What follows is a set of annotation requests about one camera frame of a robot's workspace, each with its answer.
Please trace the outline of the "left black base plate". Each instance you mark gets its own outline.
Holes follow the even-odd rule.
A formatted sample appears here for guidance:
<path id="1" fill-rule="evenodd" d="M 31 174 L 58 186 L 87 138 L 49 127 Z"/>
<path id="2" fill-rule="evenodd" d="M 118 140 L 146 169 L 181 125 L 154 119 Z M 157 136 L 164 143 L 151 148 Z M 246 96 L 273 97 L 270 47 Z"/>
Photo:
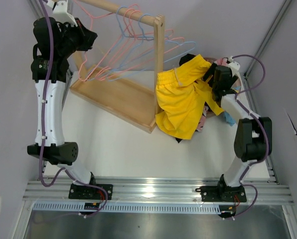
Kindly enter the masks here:
<path id="1" fill-rule="evenodd" d="M 96 184 L 97 188 L 72 183 L 69 190 L 69 199 L 77 200 L 111 200 L 112 184 Z"/>

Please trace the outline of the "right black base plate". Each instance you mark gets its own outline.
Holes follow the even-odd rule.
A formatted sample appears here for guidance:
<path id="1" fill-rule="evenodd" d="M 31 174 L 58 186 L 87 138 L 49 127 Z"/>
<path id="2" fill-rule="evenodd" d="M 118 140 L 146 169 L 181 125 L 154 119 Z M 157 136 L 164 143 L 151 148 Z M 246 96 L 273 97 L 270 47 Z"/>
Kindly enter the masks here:
<path id="1" fill-rule="evenodd" d="M 219 187 L 219 186 L 201 186 L 195 189 L 195 192 L 200 193 L 203 202 L 227 202 L 234 203 L 236 199 L 239 202 L 247 201 L 245 189 L 239 187 Z"/>

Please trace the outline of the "pink translucent plastic basin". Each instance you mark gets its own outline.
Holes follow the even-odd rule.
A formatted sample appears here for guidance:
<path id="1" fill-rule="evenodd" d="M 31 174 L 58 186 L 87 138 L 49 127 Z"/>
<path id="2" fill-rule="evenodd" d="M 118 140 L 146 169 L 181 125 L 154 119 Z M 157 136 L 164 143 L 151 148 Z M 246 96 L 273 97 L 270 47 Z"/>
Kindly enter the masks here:
<path id="1" fill-rule="evenodd" d="M 213 100 L 217 103 L 221 102 L 221 98 L 227 94 L 235 94 L 241 88 L 240 73 L 232 76 L 232 87 L 211 87 Z"/>

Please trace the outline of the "aluminium mounting rail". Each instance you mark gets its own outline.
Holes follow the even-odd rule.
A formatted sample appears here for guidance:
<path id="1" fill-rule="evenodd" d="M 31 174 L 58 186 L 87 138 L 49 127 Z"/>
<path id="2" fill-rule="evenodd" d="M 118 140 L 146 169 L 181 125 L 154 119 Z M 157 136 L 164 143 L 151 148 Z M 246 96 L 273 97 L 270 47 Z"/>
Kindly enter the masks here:
<path id="1" fill-rule="evenodd" d="M 196 188 L 216 185 L 214 180 L 172 179 L 172 178 L 123 178 L 98 177 L 99 184 L 112 184 L 112 200 L 118 203 L 161 203 L 192 204 L 201 200 Z M 72 181 L 60 177 L 49 188 L 39 181 L 30 181 L 24 192 L 24 200 L 67 201 Z M 257 205 L 293 205 L 294 200 L 289 186 L 278 184 L 274 178 L 269 181 L 253 181 L 255 193 L 246 187 L 247 202 L 257 198 Z"/>

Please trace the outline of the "black shorts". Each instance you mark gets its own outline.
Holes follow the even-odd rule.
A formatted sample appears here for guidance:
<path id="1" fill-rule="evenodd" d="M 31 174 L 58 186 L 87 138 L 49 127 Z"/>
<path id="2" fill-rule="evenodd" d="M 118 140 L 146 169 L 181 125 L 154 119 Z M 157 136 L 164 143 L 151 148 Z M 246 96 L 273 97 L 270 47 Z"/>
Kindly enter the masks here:
<path id="1" fill-rule="evenodd" d="M 186 55 L 182 56 L 180 61 L 179 61 L 179 66 L 185 64 L 186 62 L 192 60 L 196 55 L 194 54 L 190 54 L 190 53 L 187 53 Z M 181 138 L 175 138 L 177 143 L 180 143 L 183 139 Z"/>

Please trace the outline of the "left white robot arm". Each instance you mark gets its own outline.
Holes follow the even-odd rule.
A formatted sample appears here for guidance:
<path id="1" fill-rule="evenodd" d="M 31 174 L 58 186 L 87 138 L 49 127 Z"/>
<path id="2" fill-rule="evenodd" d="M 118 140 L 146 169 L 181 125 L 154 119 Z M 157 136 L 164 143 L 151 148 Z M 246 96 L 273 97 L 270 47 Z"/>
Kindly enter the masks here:
<path id="1" fill-rule="evenodd" d="M 88 30 L 78 18 L 75 23 L 59 22 L 43 17 L 33 24 L 37 43 L 33 47 L 31 64 L 38 102 L 38 126 L 35 143 L 27 153 L 39 160 L 39 171 L 44 162 L 58 166 L 75 184 L 80 194 L 92 199 L 97 194 L 95 178 L 78 163 L 78 144 L 66 142 L 62 129 L 62 103 L 66 89 L 68 58 L 76 51 L 88 51 L 97 34 Z"/>

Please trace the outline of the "pink patterned shorts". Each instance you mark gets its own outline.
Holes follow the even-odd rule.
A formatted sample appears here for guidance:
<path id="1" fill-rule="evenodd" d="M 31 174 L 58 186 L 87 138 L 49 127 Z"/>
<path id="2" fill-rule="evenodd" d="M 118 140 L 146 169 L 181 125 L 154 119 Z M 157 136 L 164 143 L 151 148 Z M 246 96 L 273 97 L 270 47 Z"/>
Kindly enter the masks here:
<path id="1" fill-rule="evenodd" d="M 218 65 L 227 65 L 227 60 L 224 60 L 224 58 L 220 58 L 217 60 L 214 60 L 213 58 L 207 58 L 206 60 L 209 62 L 212 62 L 212 63 L 215 62 Z M 201 118 L 200 118 L 197 128 L 195 130 L 196 132 L 201 132 L 203 130 L 204 124 L 206 122 L 206 116 L 209 112 L 211 112 L 211 110 L 210 110 L 208 104 L 205 103 L 204 107 L 203 107 L 203 112 L 202 112 Z"/>

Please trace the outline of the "wooden clothes rack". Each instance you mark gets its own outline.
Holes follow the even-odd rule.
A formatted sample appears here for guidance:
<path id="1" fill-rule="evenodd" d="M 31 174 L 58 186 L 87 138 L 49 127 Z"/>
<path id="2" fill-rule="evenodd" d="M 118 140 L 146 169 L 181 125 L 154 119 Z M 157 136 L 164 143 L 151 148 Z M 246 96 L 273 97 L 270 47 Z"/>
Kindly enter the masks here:
<path id="1" fill-rule="evenodd" d="M 110 13 L 116 13 L 122 7 L 107 0 L 87 0 L 85 3 Z M 119 11 L 121 16 L 123 16 L 126 9 Z M 142 14 L 142 12 L 140 14 L 136 13 L 131 19 L 138 20 Z M 145 17 L 143 24 L 153 27 L 154 36 L 158 37 L 158 40 L 154 41 L 153 46 L 157 50 L 163 50 L 164 47 L 161 44 L 161 38 L 165 30 L 165 17 L 163 15 Z M 124 77 L 110 82 L 99 80 L 88 81 L 88 76 L 94 76 L 99 71 L 94 70 L 88 73 L 80 53 L 74 53 L 73 59 L 82 75 L 82 79 L 77 80 L 70 87 L 73 94 L 145 132 L 151 133 L 154 130 L 156 126 L 155 114 L 159 111 L 154 90 Z M 162 70 L 162 55 L 155 53 L 154 76 L 156 77 Z"/>

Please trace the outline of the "yellow shorts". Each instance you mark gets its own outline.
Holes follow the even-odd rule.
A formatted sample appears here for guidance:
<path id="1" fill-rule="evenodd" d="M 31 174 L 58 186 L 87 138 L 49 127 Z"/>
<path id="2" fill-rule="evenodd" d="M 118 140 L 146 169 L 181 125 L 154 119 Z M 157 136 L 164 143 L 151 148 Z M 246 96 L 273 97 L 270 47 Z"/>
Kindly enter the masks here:
<path id="1" fill-rule="evenodd" d="M 211 87 L 202 79 L 210 66 L 199 54 L 177 68 L 158 73 L 155 94 L 161 112 L 155 115 L 155 121 L 162 132 L 190 140 L 205 103 L 217 116 L 224 112 L 213 100 Z"/>

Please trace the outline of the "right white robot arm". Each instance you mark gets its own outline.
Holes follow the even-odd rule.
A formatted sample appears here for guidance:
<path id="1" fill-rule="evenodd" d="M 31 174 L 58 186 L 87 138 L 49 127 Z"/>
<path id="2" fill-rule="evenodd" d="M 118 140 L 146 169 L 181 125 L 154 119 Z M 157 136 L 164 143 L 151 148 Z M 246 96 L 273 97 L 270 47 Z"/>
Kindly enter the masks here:
<path id="1" fill-rule="evenodd" d="M 222 201 L 244 193 L 244 177 L 272 151 L 272 121 L 254 113 L 239 100 L 238 92 L 232 88 L 238 74 L 237 62 L 216 60 L 203 77 L 212 89 L 213 101 L 237 123 L 235 159 L 230 168 L 221 175 L 217 186 L 201 187 L 201 195 L 218 197 Z"/>

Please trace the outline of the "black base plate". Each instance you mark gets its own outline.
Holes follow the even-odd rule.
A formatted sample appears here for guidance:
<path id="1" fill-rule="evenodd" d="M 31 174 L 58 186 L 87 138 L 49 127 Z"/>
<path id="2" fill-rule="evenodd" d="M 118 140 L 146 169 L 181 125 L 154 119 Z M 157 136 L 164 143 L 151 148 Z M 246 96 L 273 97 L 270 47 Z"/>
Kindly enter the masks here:
<path id="1" fill-rule="evenodd" d="M 97 188 L 72 183 L 69 190 L 69 199 L 77 200 L 111 200 L 112 184 L 96 184 Z"/>
<path id="2" fill-rule="evenodd" d="M 247 201 L 245 189 L 239 187 L 219 187 L 219 186 L 201 186 L 195 189 L 195 192 L 200 193 L 203 202 L 227 202 L 234 203 L 236 199 L 239 202 Z"/>

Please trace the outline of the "light blue shorts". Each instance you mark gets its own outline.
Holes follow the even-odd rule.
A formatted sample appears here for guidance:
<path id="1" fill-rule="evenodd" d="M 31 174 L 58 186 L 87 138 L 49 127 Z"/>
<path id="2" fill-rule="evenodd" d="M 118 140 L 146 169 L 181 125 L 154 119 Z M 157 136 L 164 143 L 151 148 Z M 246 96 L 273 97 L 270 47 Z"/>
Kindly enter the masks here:
<path id="1" fill-rule="evenodd" d="M 223 115 L 226 123 L 230 126 L 233 126 L 236 123 L 236 121 L 227 112 L 224 112 Z"/>

